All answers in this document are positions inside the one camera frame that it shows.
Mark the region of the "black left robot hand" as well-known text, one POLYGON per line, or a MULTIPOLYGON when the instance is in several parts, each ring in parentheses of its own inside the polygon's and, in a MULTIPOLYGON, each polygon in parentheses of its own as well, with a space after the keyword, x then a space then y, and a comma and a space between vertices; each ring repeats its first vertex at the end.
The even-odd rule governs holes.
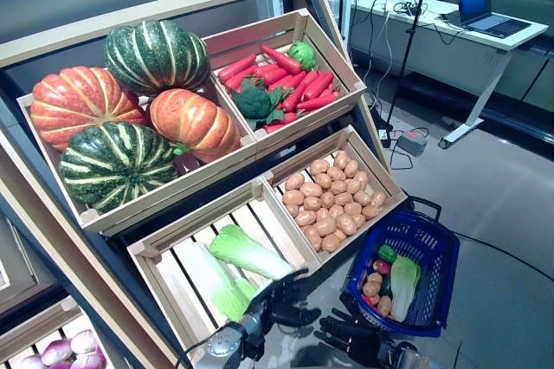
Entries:
POLYGON ((319 308, 301 307, 307 297, 308 269, 296 270, 269 283, 249 303, 241 320, 246 334, 265 335, 277 323, 287 327, 305 327, 321 315, 319 308))

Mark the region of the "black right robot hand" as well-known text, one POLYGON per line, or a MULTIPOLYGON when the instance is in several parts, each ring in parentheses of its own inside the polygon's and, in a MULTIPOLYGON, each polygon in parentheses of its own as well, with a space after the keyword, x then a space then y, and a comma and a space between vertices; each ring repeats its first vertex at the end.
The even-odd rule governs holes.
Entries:
POLYGON ((377 329, 337 308, 319 319, 319 330, 314 335, 361 365, 377 363, 381 343, 377 329))

